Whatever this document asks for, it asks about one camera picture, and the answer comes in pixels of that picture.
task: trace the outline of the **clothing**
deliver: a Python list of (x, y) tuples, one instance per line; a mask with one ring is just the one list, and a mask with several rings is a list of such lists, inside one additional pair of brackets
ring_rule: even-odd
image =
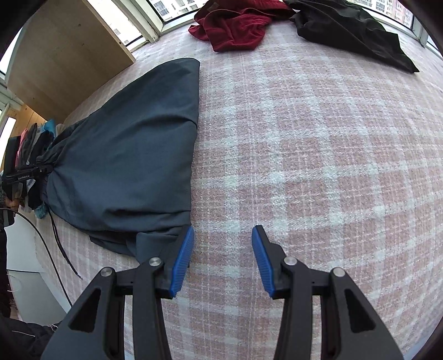
[(66, 128), (37, 159), (54, 164), (42, 191), (50, 210), (139, 262), (175, 240), (190, 224), (199, 68), (161, 64)]
[(195, 14), (199, 25), (189, 32), (210, 41), (214, 51), (253, 50), (272, 20), (289, 19), (294, 12), (278, 0), (209, 0)]
[(20, 135), (19, 150), (17, 151), (17, 154), (16, 154), (16, 167), (19, 165), (20, 152), (21, 152), (21, 148), (22, 148), (23, 142), (24, 142), (24, 140), (26, 138), (27, 132), (28, 132), (28, 129), (25, 128), (25, 130), (23, 130), (22, 134)]
[(36, 180), (34, 185), (32, 185), (31, 188), (29, 189), (27, 199), (28, 199), (27, 204), (32, 210), (37, 209), (43, 204), (42, 199), (40, 197), (39, 180)]
[(1, 318), (6, 329), (13, 336), (14, 343), (22, 348), (33, 360), (39, 360), (58, 324), (42, 326), (17, 319)]
[[(6, 194), (3, 188), (0, 189), (0, 207), (7, 207), (5, 204)], [(12, 225), (14, 223), (14, 214), (8, 210), (0, 210), (0, 231), (2, 231), (6, 226)]]
[(49, 130), (44, 130), (40, 134), (39, 139), (31, 150), (31, 153), (29, 155), (29, 164), (35, 164), (37, 157), (45, 153), (53, 140), (54, 135), (52, 134), (52, 132), (50, 132)]
[(42, 134), (43, 131), (44, 131), (44, 130), (43, 130), (43, 125), (37, 126), (37, 131), (36, 131), (36, 133), (35, 133), (34, 140), (33, 140), (33, 142), (32, 142), (31, 151), (29, 152), (28, 158), (27, 158), (27, 160), (26, 160), (26, 164), (27, 164), (27, 165), (29, 165), (29, 158), (30, 158), (30, 156), (31, 156), (32, 149), (34, 148), (35, 144), (36, 144), (37, 141), (39, 140), (40, 135)]
[(34, 210), (35, 216), (38, 219), (43, 219), (48, 213), (48, 208), (45, 203), (41, 204), (38, 208)]
[(57, 124), (55, 126), (55, 137), (60, 135), (63, 132), (64, 129), (65, 129), (65, 125), (64, 124)]
[(29, 158), (29, 154), (31, 153), (32, 144), (34, 143), (35, 134), (37, 133), (37, 124), (34, 123), (28, 130), (26, 134), (26, 138), (23, 140), (20, 150), (19, 162), (18, 166), (26, 165), (26, 162)]
[[(19, 150), (21, 142), (21, 136), (14, 136), (8, 139), (8, 143), (6, 145), (5, 155), (4, 155), (4, 166), (3, 173), (10, 174), (16, 168), (17, 161), (17, 153)], [(16, 198), (20, 198), (22, 195), (22, 191), (24, 189), (23, 198), (26, 193), (26, 187), (23, 188), (23, 183), (15, 183), (8, 186), (2, 186), (1, 192), (1, 202), (4, 203), (4, 198), (7, 196), (9, 199), (14, 200)], [(12, 217), (12, 213), (10, 211), (7, 212), (9, 216)], [(8, 216), (6, 213), (3, 214), (3, 224), (4, 226), (11, 225), (12, 223), (7, 221)]]
[(43, 124), (43, 130), (47, 130), (52, 133), (54, 137), (56, 137), (56, 130), (55, 130), (55, 120), (50, 119), (49, 121), (46, 121)]
[(0, 314), (4, 317), (11, 315), (9, 306), (9, 278), (6, 271), (6, 231), (0, 231)]
[(344, 0), (284, 1), (299, 10), (291, 21), (306, 40), (366, 55), (410, 73), (419, 72), (400, 48), (398, 35), (387, 32), (362, 7)]

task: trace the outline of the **window frame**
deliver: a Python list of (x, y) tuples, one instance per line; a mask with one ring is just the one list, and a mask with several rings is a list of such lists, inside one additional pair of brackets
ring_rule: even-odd
[(430, 36), (428, 36), (426, 39), (426, 48), (428, 48), (433, 53), (435, 53), (437, 56), (439, 56), (440, 58), (443, 59), (443, 56), (440, 53), (440, 51), (438, 50), (437, 45), (434, 43), (434, 40), (432, 40), (432, 38)]
[(3, 78), (0, 78), (0, 102), (6, 105), (9, 104), (11, 109), (15, 110), (20, 110), (23, 105), (23, 101), (8, 90), (6, 82)]
[[(179, 27), (193, 23), (194, 14), (199, 10), (199, 9), (190, 10), (185, 14), (177, 16), (168, 21), (164, 21), (156, 11), (154, 5), (152, 5), (149, 2), (149, 0), (112, 0), (112, 1), (127, 16), (127, 18), (132, 22), (132, 24), (140, 31), (143, 37), (151, 43), (154, 43), (157, 40), (159, 40), (161, 35), (167, 34)], [(413, 13), (412, 13), (411, 27), (407, 27), (406, 25), (387, 16), (386, 14), (382, 14), (373, 9), (369, 9), (361, 4), (356, 4), (356, 5), (359, 5), (362, 8), (364, 8), (378, 22), (387, 24), (405, 33), (406, 35), (414, 38), (423, 47), (430, 48), (431, 50), (434, 49), (432, 45), (427, 43), (428, 34)], [(385, 6), (389, 5), (391, 5), (392, 10), (394, 11), (394, 7), (392, 6), (392, 0), (387, 0), (385, 2)], [(436, 49), (435, 52), (437, 52), (437, 54), (440, 57), (442, 57), (442, 55)]]

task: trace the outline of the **black cable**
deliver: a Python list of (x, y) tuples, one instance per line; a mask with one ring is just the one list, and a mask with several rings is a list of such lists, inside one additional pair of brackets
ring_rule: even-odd
[(13, 270), (13, 269), (6, 269), (7, 271), (16, 271), (18, 273), (31, 273), (31, 274), (39, 274), (38, 271), (28, 271), (28, 270)]
[(124, 44), (126, 47), (128, 47), (129, 45), (135, 43), (137, 40), (140, 40), (143, 37), (143, 35), (140, 35), (138, 38), (135, 38), (134, 40), (131, 40), (129, 43)]
[(68, 255), (66, 255), (65, 249), (63, 249), (62, 243), (60, 242), (60, 238), (58, 237), (57, 227), (55, 226), (55, 221), (52, 217), (51, 210), (49, 209), (49, 206), (47, 208), (48, 208), (48, 214), (51, 218), (52, 231), (54, 232), (55, 242), (57, 243), (58, 249), (62, 253), (68, 265), (71, 267), (74, 274), (76, 274), (81, 280), (83, 280), (83, 278), (78, 274), (77, 270), (74, 268), (74, 265), (72, 265), (71, 261), (68, 258)]
[(12, 211), (12, 212), (15, 213), (15, 214), (20, 215), (23, 219), (25, 219), (26, 221), (28, 221), (28, 223), (31, 224), (31, 226), (34, 228), (34, 230), (37, 232), (37, 234), (39, 234), (41, 240), (43, 241), (43, 245), (45, 246), (46, 251), (48, 252), (49, 259), (51, 260), (52, 266), (54, 267), (55, 273), (57, 274), (58, 281), (60, 282), (60, 285), (62, 286), (62, 289), (63, 289), (63, 292), (65, 293), (66, 299), (68, 299), (68, 303), (69, 303), (69, 305), (72, 307), (72, 302), (71, 302), (71, 300), (69, 299), (69, 296), (68, 296), (68, 294), (67, 294), (67, 292), (66, 292), (65, 287), (63, 286), (62, 280), (61, 280), (61, 278), (60, 278), (60, 275), (58, 274), (58, 271), (57, 271), (57, 268), (56, 268), (56, 266), (55, 266), (54, 260), (52, 259), (51, 253), (49, 252), (48, 245), (46, 244), (45, 239), (43, 239), (42, 234), (40, 234), (39, 230), (35, 227), (35, 225), (34, 225), (34, 224), (33, 224), (33, 223), (32, 223), (32, 222), (31, 222), (31, 221), (30, 221), (25, 215), (20, 214), (18, 211), (12, 210), (12, 209), (10, 209), (10, 208), (8, 208), (8, 207), (0, 207), (0, 210), (9, 210), (9, 211)]

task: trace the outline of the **bed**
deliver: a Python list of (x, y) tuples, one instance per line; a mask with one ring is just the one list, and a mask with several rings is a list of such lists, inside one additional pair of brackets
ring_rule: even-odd
[[(192, 164), (195, 248), (182, 290), (163, 302), (173, 359), (271, 359), (282, 311), (264, 291), (251, 229), (306, 265), (351, 275), (405, 358), (443, 316), (443, 61), (399, 32), (420, 69), (407, 74), (310, 43), (273, 23), (254, 51), (214, 53), (182, 27), (134, 53), (136, 62), (85, 100), (70, 125), (155, 66), (201, 62)], [(137, 266), (55, 217), (38, 228), (75, 300), (104, 266)], [(42, 245), (37, 255), (57, 278)], [(132, 354), (131, 301), (125, 348)], [(320, 354), (314, 306), (312, 359)]]

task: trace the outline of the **window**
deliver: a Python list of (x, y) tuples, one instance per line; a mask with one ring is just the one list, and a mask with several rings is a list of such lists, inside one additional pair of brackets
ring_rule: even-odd
[(369, 10), (377, 11), (383, 15), (386, 15), (390, 17), (391, 19), (394, 19), (395, 21), (398, 21), (399, 23), (403, 24), (404, 26), (407, 26), (409, 29), (412, 27), (412, 22), (414, 19), (414, 15), (406, 9), (398, 0), (376, 0), (375, 8), (372, 7), (371, 0), (347, 0), (351, 3), (362, 5), (366, 8), (369, 8)]
[(120, 41), (128, 45), (143, 38), (140, 31), (129, 21), (112, 0), (88, 0), (103, 20), (114, 29)]
[[(173, 20), (190, 11), (201, 8), (207, 0), (144, 0), (147, 1), (159, 14), (163, 23)], [(161, 2), (167, 12), (163, 12), (156, 5)]]
[(16, 120), (13, 117), (8, 117), (6, 124), (4, 124), (3, 131), (0, 135), (0, 156), (3, 158), (4, 152), (6, 151), (6, 145), (8, 144), (9, 137), (11, 136), (12, 130)]
[(359, 5), (363, 5), (363, 6), (367, 6), (367, 7), (372, 7), (372, 1), (366, 1), (366, 0), (350, 0), (351, 3), (356, 3)]
[(379, 3), (379, 2), (377, 2), (377, 4), (375, 5), (375, 8), (378, 11), (385, 12), (385, 6), (383, 4), (381, 4), (381, 3)]
[(16, 45), (17, 39), (19, 38), (20, 31), (15, 36), (12, 43), (9, 44), (3, 57), (0, 59), (0, 73), (2, 73), (3, 75), (5, 75), (6, 71), (8, 70), (8, 65), (9, 65), (9, 61), (11, 60), (12, 50), (14, 50), (14, 46)]
[(434, 52), (437, 52), (438, 54), (440, 54), (437, 45), (435, 44), (434, 40), (431, 39), (430, 36), (427, 38), (427, 45), (428, 45), (428, 47), (433, 48)]
[(158, 11), (163, 10), (163, 9), (165, 8), (164, 4), (163, 4), (161, 1), (159, 1), (158, 3), (155, 3), (155, 4), (154, 4), (154, 7), (155, 7)]

